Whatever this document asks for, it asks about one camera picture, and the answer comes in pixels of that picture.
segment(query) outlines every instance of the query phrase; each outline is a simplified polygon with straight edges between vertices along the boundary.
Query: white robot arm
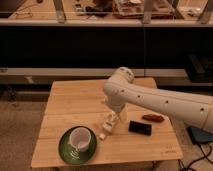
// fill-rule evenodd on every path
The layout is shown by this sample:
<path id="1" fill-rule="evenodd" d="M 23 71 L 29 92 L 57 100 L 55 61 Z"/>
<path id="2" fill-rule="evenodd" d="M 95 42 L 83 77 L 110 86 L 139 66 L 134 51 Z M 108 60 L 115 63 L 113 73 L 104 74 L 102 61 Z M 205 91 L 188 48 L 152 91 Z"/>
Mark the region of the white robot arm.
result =
<path id="1" fill-rule="evenodd" d="M 213 133 L 213 97 L 141 87 L 131 84 L 133 79 L 133 72 L 121 67 L 105 82 L 106 104 L 115 113 L 128 102 Z"/>

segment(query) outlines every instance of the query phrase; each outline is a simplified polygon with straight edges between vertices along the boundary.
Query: green bowl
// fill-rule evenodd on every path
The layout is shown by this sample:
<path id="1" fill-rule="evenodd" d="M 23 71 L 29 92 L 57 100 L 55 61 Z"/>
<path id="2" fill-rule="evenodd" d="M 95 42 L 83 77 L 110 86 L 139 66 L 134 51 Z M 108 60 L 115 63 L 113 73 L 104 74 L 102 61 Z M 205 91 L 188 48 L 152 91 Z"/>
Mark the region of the green bowl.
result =
<path id="1" fill-rule="evenodd" d="M 86 163 L 95 153 L 96 147 L 97 147 L 97 139 L 96 136 L 94 134 L 94 132 L 87 128 L 90 133 L 91 133 L 91 141 L 90 141 L 90 145 L 87 151 L 85 152 L 78 152 L 76 151 L 75 148 L 73 148 L 70 144 L 69 144 L 69 136 L 71 134 L 71 132 L 78 127 L 84 127 L 87 128 L 85 126 L 76 126 L 73 128 L 70 128 L 68 131 L 66 131 L 64 133 L 64 135 L 61 137 L 60 142 L 59 142 L 59 155 L 61 157 L 61 159 L 67 163 L 67 164 L 71 164 L 71 165 L 81 165 Z"/>

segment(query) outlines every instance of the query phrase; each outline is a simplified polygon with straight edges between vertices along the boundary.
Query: table top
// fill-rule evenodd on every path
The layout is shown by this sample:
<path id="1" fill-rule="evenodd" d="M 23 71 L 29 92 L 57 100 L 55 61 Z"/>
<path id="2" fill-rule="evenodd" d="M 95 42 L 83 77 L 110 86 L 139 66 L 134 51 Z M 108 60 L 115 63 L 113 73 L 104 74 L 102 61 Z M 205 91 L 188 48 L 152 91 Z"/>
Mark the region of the table top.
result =
<path id="1" fill-rule="evenodd" d="M 31 166 L 67 166 L 59 156 L 58 144 L 62 135 L 71 127 L 84 125 L 97 137 L 97 149 L 86 165 L 135 163 L 182 158 L 175 132 L 167 116 L 162 123 L 142 120 L 144 114 L 156 112 L 132 104 L 125 107 L 127 119 L 118 123 L 106 140 L 99 140 L 102 124 L 110 110 L 103 103 L 105 80 L 56 81 L 45 110 Z M 154 79 L 137 78 L 134 84 L 156 88 Z M 152 124 L 152 135 L 128 132 L 129 121 Z"/>

